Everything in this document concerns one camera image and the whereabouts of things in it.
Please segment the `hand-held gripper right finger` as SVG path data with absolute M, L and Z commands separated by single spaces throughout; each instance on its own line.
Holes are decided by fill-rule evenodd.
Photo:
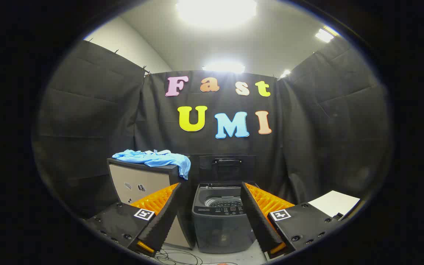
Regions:
M 240 197 L 261 251 L 271 259 L 309 248 L 343 225 L 338 215 L 289 203 L 249 183 L 241 184 Z

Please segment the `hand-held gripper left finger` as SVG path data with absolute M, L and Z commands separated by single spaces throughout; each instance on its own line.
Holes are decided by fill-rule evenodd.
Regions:
M 84 220 L 100 236 L 130 251 L 154 257 L 178 213 L 182 184 L 175 183 L 134 203 L 113 203 Z

